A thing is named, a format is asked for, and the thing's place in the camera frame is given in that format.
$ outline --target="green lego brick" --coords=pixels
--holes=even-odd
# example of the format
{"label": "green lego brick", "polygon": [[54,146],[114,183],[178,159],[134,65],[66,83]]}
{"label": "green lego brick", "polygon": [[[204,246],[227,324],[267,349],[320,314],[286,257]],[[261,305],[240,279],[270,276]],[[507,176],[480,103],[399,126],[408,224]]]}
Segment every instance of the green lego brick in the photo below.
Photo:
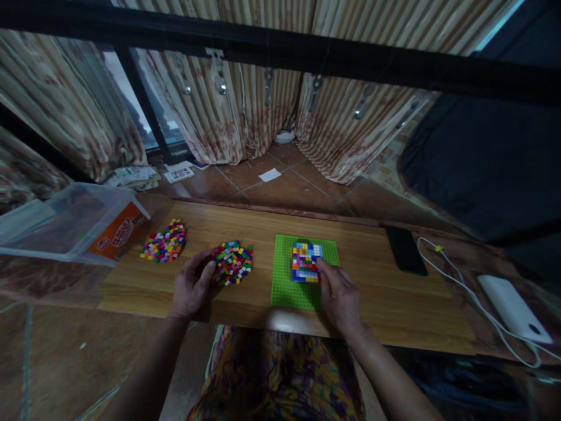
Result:
{"label": "green lego brick", "polygon": [[323,311],[319,284],[292,281],[292,245],[294,243],[320,244],[323,249],[323,259],[332,265],[339,266],[339,254],[335,241],[277,234],[273,259],[271,305]]}

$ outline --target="floral clothing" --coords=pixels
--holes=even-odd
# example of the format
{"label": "floral clothing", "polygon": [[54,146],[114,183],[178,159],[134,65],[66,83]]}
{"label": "floral clothing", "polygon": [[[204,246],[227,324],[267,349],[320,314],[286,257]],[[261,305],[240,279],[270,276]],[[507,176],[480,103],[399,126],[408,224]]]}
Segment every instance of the floral clothing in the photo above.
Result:
{"label": "floral clothing", "polygon": [[187,419],[364,417],[343,342],[225,326],[201,399]]}

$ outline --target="white charging cable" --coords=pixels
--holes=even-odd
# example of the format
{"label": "white charging cable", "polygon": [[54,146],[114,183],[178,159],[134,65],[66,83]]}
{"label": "white charging cable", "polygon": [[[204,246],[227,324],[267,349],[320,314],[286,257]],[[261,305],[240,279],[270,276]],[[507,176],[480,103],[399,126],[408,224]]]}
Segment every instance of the white charging cable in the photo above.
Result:
{"label": "white charging cable", "polygon": [[[421,240],[430,244],[431,246],[434,247],[434,249],[439,252],[440,254],[442,254],[442,256],[444,257],[444,259],[446,259],[446,261],[448,262],[448,264],[450,266],[452,266],[456,272],[458,272],[458,276],[459,276],[459,280],[444,273],[443,271],[441,271],[434,263],[432,263],[429,259],[427,259],[422,251],[421,251]],[[539,352],[538,349],[548,353],[549,355],[557,358],[558,360],[561,360],[561,357],[553,354],[551,351],[548,351],[546,348],[542,347],[539,344],[536,344],[534,341],[518,336],[517,334],[514,334],[512,332],[510,332],[508,329],[506,329],[497,319],[495,319],[493,317],[493,315],[491,313],[489,313],[487,310],[485,310],[485,308],[483,308],[483,305],[481,305],[481,302],[479,301],[479,298],[477,297],[477,295],[475,294],[475,292],[473,292],[464,282],[463,280],[463,276],[462,273],[460,272],[460,270],[456,267],[456,265],[454,263],[452,263],[450,261],[450,259],[448,258],[448,256],[446,256],[446,254],[442,251],[442,246],[437,246],[436,244],[434,244],[432,241],[427,240],[426,238],[423,237],[419,237],[417,239],[417,248],[419,249],[419,253],[421,254],[421,257],[423,258],[424,261],[426,261],[430,266],[434,267],[437,271],[439,271],[444,277],[447,277],[448,279],[454,281],[455,283],[461,285],[462,287],[465,288],[465,290],[468,292],[469,296],[472,298],[472,300],[474,301],[474,303],[477,305],[477,307],[479,307],[479,309],[481,310],[481,312],[489,319],[489,321],[491,322],[491,324],[495,327],[495,329],[497,329],[497,332],[499,334],[499,336],[501,337],[501,339],[503,340],[505,346],[508,348],[508,350],[516,357],[516,359],[518,361],[520,361],[521,363],[523,363],[524,365],[526,365],[527,367],[530,368],[538,368],[540,365],[542,365],[542,360],[539,357]],[[503,332],[515,337],[516,339],[520,339],[521,341],[523,341],[524,343],[526,343],[526,345],[528,346],[528,348],[530,348],[530,350],[533,352],[536,362],[533,364],[529,364],[526,361],[524,361],[522,358],[520,358],[520,356],[512,349],[512,347],[508,344],[507,340],[505,339]]]}

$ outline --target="curtain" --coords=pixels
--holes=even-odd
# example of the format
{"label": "curtain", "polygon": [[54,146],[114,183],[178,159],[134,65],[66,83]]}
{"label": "curtain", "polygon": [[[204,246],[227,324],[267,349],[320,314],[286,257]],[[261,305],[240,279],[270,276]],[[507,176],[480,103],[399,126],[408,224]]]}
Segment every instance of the curtain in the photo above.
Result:
{"label": "curtain", "polygon": [[0,215],[33,199],[49,199],[71,180],[0,127]]}
{"label": "curtain", "polygon": [[[115,5],[195,18],[311,33],[411,49],[469,54],[514,0],[113,0]],[[325,78],[308,111],[313,76],[275,70],[270,107],[264,69],[224,63],[227,95],[214,87],[206,58],[147,51],[157,85],[174,110],[195,157],[237,164],[263,154],[279,129],[295,128],[297,145],[329,180],[349,184],[365,171],[426,98],[416,90],[376,84],[368,109],[353,118],[368,84]],[[185,86],[192,88],[191,96]]]}
{"label": "curtain", "polygon": [[[292,32],[308,32],[312,0],[113,0],[116,6],[220,20]],[[162,96],[170,104],[197,160],[238,164],[263,155],[282,128],[290,127],[301,74],[275,69],[271,103],[265,106],[265,68],[223,63],[226,95],[215,87],[217,69],[209,58],[172,51],[139,50]],[[186,94],[186,85],[191,95]]]}
{"label": "curtain", "polygon": [[[311,33],[467,55],[512,4],[512,0],[318,0]],[[397,124],[415,101],[415,89],[376,85],[364,117],[355,120],[365,82],[323,79],[314,111],[308,112],[312,81],[312,75],[304,76],[296,126],[299,149],[326,178],[349,184],[397,135]],[[419,101],[415,110],[425,102]]]}
{"label": "curtain", "polygon": [[97,182],[114,168],[147,164],[93,43],[0,30],[0,101]]}

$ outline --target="black fabric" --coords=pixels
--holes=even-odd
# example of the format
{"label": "black fabric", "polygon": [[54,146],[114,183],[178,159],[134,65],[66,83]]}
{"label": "black fabric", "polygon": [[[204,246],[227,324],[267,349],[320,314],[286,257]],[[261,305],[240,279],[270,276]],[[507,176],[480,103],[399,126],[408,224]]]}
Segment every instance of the black fabric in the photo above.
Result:
{"label": "black fabric", "polygon": [[[480,57],[561,68],[561,2],[526,0]],[[560,123],[558,108],[442,95],[401,170],[413,190],[492,242],[561,218]],[[506,250],[561,282],[561,233]]]}

